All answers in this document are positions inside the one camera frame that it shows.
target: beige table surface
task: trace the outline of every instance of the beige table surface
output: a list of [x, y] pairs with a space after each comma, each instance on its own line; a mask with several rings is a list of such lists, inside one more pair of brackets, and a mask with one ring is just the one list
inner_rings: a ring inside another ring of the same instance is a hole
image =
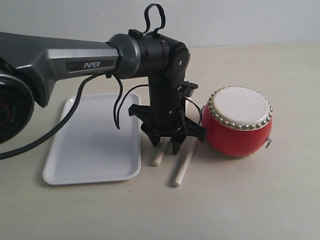
[[[152, 167], [157, 149], [142, 136], [142, 166], [129, 181], [51, 187], [42, 171], [52, 139], [0, 161], [0, 240], [318, 240], [320, 238], [320, 43], [191, 48], [187, 79], [203, 105], [218, 88], [239, 85], [274, 109], [272, 144], [226, 160], [198, 146], [182, 186], [172, 186], [180, 155]], [[52, 128], [83, 78], [58, 82], [49, 106], [0, 146], [4, 152]], [[145, 78], [124, 82], [126, 90]], [[114, 93], [114, 79], [84, 94]], [[148, 104], [148, 90], [136, 91]], [[197, 112], [189, 108], [194, 119]], [[183, 145], [181, 154], [188, 147]]]

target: plastic tray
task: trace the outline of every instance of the plastic tray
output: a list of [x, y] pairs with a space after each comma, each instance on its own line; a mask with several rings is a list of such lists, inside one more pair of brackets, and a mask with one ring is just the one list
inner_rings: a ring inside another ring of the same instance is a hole
[[[128, 114], [140, 96], [127, 96], [120, 112], [120, 129], [113, 119], [115, 94], [83, 95], [78, 108], [58, 131], [47, 157], [43, 179], [50, 185], [129, 180], [141, 168], [140, 120]], [[61, 119], [75, 97], [65, 103]]]

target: drum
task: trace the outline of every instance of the drum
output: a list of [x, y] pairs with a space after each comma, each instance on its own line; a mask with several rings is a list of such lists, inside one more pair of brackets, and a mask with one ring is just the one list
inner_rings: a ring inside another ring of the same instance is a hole
[[271, 143], [273, 109], [260, 93], [241, 86], [215, 91], [202, 110], [206, 142], [223, 155], [249, 156]]

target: drumstick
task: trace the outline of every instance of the drumstick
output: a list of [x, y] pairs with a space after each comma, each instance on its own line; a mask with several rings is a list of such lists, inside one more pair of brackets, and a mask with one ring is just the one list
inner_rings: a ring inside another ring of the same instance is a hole
[[179, 171], [173, 181], [173, 184], [176, 187], [179, 187], [182, 183], [182, 180], [184, 179], [184, 176], [186, 174], [186, 171], [187, 171], [187, 168], [188, 168], [189, 163], [191, 161], [191, 158], [196, 150], [197, 144], [198, 144], [198, 139], [197, 138], [192, 139], [192, 142], [189, 146], [188, 152], [186, 153], [185, 159], [183, 160], [183, 162], [180, 166], [180, 169], [179, 169]]
[[[188, 103], [189, 103], [189, 101], [185, 102], [185, 108], [187, 108]], [[165, 137], [163, 139], [161, 145], [160, 145], [160, 148], [159, 148], [158, 152], [155, 155], [155, 158], [154, 158], [153, 162], [152, 162], [155, 167], [159, 166], [161, 161], [162, 161], [162, 159], [164, 158], [164, 154], [165, 154], [165, 152], [167, 150], [168, 143], [169, 143], [169, 138]]]

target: white wall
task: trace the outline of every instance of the white wall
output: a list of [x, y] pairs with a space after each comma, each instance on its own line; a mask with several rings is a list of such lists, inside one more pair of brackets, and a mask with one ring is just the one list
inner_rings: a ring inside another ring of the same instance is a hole
[[2, 0], [0, 31], [107, 41], [144, 31], [153, 2], [166, 13], [161, 33], [189, 47], [320, 41], [320, 0]]

